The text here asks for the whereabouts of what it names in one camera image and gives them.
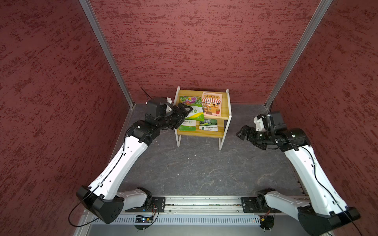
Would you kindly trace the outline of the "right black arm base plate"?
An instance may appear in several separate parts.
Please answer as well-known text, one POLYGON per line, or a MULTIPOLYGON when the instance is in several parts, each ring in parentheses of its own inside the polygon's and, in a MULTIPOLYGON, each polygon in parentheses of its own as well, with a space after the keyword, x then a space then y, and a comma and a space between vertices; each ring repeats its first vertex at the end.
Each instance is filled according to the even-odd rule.
POLYGON ((271 208, 263 196, 242 197, 241 205, 244 213, 281 213, 281 211, 271 208))

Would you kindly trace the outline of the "green rose impatiens seed bag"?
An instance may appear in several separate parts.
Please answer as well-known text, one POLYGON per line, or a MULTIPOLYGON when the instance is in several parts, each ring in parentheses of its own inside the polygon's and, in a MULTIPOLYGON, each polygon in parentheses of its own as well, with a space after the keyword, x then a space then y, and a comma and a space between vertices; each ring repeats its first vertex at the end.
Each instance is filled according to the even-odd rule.
POLYGON ((184 120, 178 128, 179 131, 196 131, 196 121, 184 120))

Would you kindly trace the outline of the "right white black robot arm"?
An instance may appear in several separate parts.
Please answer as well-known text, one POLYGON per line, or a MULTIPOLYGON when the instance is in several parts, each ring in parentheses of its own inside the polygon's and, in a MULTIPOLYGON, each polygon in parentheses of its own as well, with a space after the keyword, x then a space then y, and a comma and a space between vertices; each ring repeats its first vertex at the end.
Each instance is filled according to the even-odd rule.
POLYGON ((271 133, 258 132, 245 125, 236 136, 262 150, 266 150, 268 145, 275 145, 290 161, 310 200, 301 203, 275 190, 265 190, 263 196, 268 207, 297 220, 309 235, 320 236, 360 219, 358 210, 348 206, 329 181, 302 129, 271 133))

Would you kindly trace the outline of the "green white zinnias seed bag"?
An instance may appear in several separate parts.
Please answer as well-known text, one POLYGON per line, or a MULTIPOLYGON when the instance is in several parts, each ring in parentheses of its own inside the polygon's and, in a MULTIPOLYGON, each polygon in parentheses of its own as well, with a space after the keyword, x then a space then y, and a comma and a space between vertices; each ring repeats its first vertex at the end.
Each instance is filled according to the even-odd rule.
POLYGON ((180 96, 179 103, 182 103, 192 108, 190 113, 187 115, 186 120, 193 120, 193 121, 200 121, 200 122, 203 122, 205 120, 201 97, 180 96))

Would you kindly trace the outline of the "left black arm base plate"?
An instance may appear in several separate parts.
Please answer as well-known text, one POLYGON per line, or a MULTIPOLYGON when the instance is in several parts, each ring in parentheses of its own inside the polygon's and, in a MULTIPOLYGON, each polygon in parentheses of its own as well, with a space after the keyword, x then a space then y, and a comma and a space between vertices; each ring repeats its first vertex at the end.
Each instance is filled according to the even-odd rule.
POLYGON ((165 197, 153 196, 145 206, 133 207, 131 209, 125 210, 125 212, 162 213, 165 209, 165 202, 165 197))

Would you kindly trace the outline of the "pink shop picture seed bag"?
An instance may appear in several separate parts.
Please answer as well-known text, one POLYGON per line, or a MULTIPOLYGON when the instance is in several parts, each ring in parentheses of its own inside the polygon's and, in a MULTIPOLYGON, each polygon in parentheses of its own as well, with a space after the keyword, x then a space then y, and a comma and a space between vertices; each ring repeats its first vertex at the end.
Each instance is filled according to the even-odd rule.
POLYGON ((201 102, 204 114, 207 116, 220 117, 222 97, 222 93, 203 92, 201 102))

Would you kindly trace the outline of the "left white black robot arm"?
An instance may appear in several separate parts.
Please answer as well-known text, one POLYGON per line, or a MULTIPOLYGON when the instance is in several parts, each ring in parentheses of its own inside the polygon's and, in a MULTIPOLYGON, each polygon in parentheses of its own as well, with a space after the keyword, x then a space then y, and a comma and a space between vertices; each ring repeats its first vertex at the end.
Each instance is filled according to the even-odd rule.
POLYGON ((148 101, 145 118, 126 131, 122 146, 107 167, 89 186, 81 186, 77 191, 80 204, 106 224, 116 220, 121 212, 134 208, 155 213, 150 191, 139 187, 120 192, 119 187, 160 131, 178 129, 192 110, 182 103, 172 105, 166 98, 148 101))

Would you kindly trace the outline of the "white frame wooden shelf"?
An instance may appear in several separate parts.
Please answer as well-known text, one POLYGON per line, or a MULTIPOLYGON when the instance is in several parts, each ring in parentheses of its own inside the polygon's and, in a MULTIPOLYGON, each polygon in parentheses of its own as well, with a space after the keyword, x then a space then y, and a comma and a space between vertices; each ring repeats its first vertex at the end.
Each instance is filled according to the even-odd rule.
POLYGON ((184 123, 175 130, 179 147, 182 136, 216 138, 222 149, 232 118, 230 94, 177 88, 174 104, 184 104, 193 110, 184 123))

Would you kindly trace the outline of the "dark green vegetable seed bag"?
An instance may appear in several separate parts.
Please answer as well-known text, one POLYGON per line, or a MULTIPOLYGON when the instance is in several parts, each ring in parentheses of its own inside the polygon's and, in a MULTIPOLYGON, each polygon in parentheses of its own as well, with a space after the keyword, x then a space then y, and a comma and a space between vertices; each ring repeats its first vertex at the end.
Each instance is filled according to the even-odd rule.
POLYGON ((200 130, 218 132, 218 120, 217 119, 207 119, 201 121, 199 124, 200 130))

